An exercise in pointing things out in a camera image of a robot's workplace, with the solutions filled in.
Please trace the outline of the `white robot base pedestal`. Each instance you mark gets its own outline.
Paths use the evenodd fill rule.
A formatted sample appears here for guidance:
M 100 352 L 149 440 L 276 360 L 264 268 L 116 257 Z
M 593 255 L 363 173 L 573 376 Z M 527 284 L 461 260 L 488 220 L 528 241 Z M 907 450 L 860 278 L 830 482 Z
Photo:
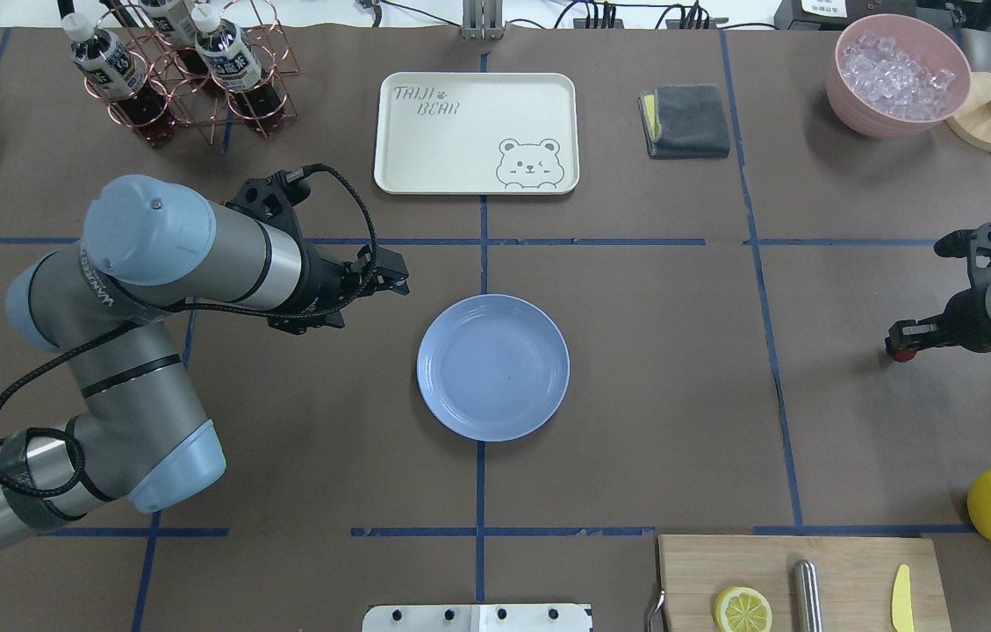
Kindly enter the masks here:
M 592 631 L 590 605 L 503 603 L 379 605 L 363 617 L 363 631 Z

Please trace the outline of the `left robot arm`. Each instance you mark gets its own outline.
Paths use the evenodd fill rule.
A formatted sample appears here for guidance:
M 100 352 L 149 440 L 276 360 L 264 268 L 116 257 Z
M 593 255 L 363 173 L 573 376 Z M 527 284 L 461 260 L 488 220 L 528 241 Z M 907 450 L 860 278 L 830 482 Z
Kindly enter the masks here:
M 217 203 L 185 185 L 127 175 L 91 203 L 81 239 L 43 256 L 7 291 L 7 319 L 53 359 L 0 393 L 0 549 L 127 499 L 150 514 L 226 471 L 165 320 L 211 311 L 303 334 L 343 327 L 342 309 L 408 292 L 406 261 L 368 244 L 352 261 L 301 232 L 311 164 L 247 180 Z

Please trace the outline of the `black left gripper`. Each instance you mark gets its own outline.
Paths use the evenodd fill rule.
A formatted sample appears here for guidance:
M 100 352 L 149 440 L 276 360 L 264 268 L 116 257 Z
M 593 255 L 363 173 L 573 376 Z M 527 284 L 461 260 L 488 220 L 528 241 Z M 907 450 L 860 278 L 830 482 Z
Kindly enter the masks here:
M 366 293 L 410 293 L 406 260 L 391 249 L 377 248 L 370 211 L 340 172 L 331 176 L 358 205 L 370 244 L 360 252 L 358 261 L 342 262 L 304 237 L 296 205 L 312 193 L 310 176 L 309 171 L 278 171 L 254 177 L 227 203 L 231 211 L 258 224 L 266 247 L 258 279 L 231 304 L 258 312 L 270 327 L 291 334 L 303 334 L 309 328 L 342 328 L 342 307 Z M 372 272 L 375 261 L 377 267 Z

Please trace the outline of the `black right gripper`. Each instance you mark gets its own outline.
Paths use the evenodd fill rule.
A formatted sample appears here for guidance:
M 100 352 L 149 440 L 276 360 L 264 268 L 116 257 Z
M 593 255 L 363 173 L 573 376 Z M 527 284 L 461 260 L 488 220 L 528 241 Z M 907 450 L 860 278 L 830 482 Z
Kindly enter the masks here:
M 952 344 L 969 351 L 991 351 L 991 223 L 948 233 L 934 244 L 940 257 L 964 257 L 970 281 L 968 291 L 949 300 L 941 319 L 897 320 L 888 329 L 886 352 L 944 346 L 944 330 Z

